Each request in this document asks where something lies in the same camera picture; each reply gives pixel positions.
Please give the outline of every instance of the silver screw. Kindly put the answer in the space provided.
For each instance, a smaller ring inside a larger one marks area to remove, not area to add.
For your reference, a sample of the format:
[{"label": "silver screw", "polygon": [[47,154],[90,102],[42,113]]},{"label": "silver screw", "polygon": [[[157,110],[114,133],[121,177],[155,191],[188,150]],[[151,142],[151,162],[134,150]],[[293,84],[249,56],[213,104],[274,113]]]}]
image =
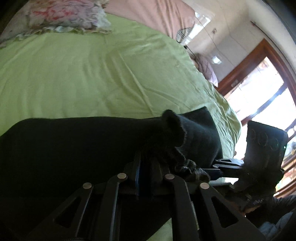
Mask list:
[{"label": "silver screw", "polygon": [[126,178],[126,174],[125,174],[125,173],[119,173],[119,174],[117,175],[117,177],[118,177],[119,179],[125,179],[125,178]]},{"label": "silver screw", "polygon": [[165,175],[165,178],[168,179],[168,180],[172,180],[172,179],[175,178],[175,176],[173,174],[171,174],[171,173],[168,173],[168,174]]},{"label": "silver screw", "polygon": [[83,188],[84,189],[90,189],[91,188],[91,183],[84,183]]},{"label": "silver screw", "polygon": [[202,189],[209,189],[210,185],[208,183],[201,183],[200,188]]}]

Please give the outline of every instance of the mattress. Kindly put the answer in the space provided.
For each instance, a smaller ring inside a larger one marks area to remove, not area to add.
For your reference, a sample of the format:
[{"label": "mattress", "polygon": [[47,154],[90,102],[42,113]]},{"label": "mattress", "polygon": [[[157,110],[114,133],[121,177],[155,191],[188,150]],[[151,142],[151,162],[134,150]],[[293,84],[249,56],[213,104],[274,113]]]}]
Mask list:
[{"label": "mattress", "polygon": [[241,124],[170,37],[114,15],[112,33],[46,33],[0,49],[0,135],[26,118],[149,118],[206,106],[223,156]]}]

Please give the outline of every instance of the green bed sheet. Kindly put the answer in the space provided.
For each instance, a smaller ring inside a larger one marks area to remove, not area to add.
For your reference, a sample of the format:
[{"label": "green bed sheet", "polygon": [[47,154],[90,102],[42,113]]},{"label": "green bed sheet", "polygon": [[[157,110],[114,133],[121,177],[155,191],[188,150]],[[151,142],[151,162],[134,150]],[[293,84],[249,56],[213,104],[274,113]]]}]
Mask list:
[{"label": "green bed sheet", "polygon": [[166,109],[209,109],[225,158],[241,124],[175,40],[107,15],[112,33],[46,33],[0,49],[0,135],[20,120],[117,116],[149,118]]}]

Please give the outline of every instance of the pillow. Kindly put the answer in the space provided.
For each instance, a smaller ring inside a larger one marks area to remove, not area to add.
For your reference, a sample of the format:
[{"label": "pillow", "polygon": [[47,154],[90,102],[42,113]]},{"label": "pillow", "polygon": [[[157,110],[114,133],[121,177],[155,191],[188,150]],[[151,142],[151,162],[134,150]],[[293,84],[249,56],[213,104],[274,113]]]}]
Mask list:
[{"label": "pillow", "polygon": [[195,25],[195,11],[182,0],[109,0],[105,9],[176,39],[179,30]]},{"label": "pillow", "polygon": [[110,32],[106,0],[29,0],[11,19],[0,42],[36,32]]},{"label": "pillow", "polygon": [[195,57],[192,58],[192,62],[197,70],[204,75],[206,80],[208,80],[214,86],[218,87],[218,79],[206,57],[200,54],[195,54]]}]

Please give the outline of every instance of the window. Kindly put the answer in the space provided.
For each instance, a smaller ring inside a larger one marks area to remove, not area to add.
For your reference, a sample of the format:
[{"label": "window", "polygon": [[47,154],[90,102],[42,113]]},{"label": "window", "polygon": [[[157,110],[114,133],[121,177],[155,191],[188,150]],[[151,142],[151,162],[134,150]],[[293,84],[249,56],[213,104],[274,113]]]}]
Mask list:
[{"label": "window", "polygon": [[218,87],[242,122],[234,158],[244,158],[247,123],[250,120],[288,132],[289,142],[282,163],[285,175],[276,186],[276,196],[288,195],[296,190],[295,86],[287,66],[264,39]]}]

